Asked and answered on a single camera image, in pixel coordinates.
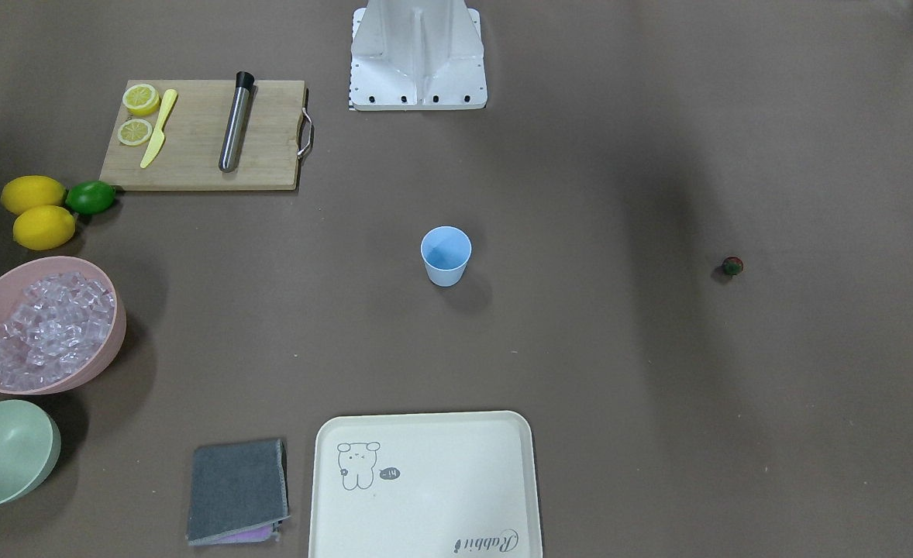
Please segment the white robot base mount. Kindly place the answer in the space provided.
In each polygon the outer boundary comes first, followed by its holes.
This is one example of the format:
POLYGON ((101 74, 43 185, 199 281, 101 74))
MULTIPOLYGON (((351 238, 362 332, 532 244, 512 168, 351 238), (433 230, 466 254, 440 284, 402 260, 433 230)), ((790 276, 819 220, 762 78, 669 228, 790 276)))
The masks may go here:
POLYGON ((369 1, 353 12, 348 106, 484 109, 481 14, 463 1, 369 1))

